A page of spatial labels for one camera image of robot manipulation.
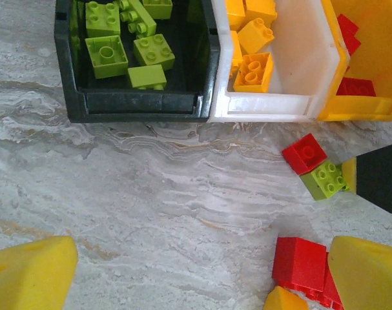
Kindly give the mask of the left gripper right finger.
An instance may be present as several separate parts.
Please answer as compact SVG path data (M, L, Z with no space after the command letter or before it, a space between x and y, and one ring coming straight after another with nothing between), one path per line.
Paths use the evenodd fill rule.
M345 309L392 309L392 246L336 236L328 264Z

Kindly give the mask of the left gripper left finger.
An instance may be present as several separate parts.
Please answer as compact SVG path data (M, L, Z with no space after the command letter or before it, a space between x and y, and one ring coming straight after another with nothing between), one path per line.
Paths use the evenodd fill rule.
M0 250L0 309L62 309L78 261L70 236Z

